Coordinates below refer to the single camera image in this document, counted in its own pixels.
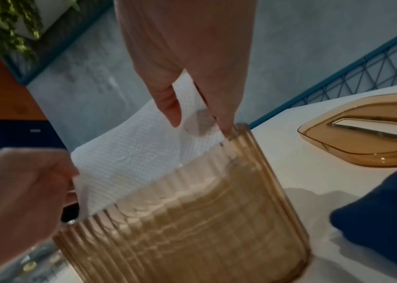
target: navy blue cushion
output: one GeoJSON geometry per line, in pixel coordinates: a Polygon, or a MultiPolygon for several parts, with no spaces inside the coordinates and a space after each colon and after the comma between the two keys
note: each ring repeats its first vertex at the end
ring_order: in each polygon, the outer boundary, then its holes
{"type": "Polygon", "coordinates": [[[397,171],[363,198],[333,211],[330,222],[352,243],[397,263],[397,171]]]}

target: table surface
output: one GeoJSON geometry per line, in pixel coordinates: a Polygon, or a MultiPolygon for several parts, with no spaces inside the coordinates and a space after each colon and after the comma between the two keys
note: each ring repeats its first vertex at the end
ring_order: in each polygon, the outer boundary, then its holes
{"type": "MultiPolygon", "coordinates": [[[[297,282],[397,282],[397,265],[353,245],[328,219],[334,209],[364,196],[396,169],[350,164],[302,140],[297,129],[344,103],[397,93],[397,86],[288,109],[252,130],[311,238],[314,258],[297,282]]],[[[70,267],[57,283],[80,282],[70,267]]]]}

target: paper towel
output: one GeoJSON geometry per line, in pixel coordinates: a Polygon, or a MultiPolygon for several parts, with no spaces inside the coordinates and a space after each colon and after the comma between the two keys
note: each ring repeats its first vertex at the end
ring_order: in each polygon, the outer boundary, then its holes
{"type": "Polygon", "coordinates": [[[173,85],[182,121],[173,128],[149,101],[127,121],[72,153],[80,176],[74,180],[79,219],[115,203],[173,169],[186,164],[224,137],[183,73],[173,85]]]}

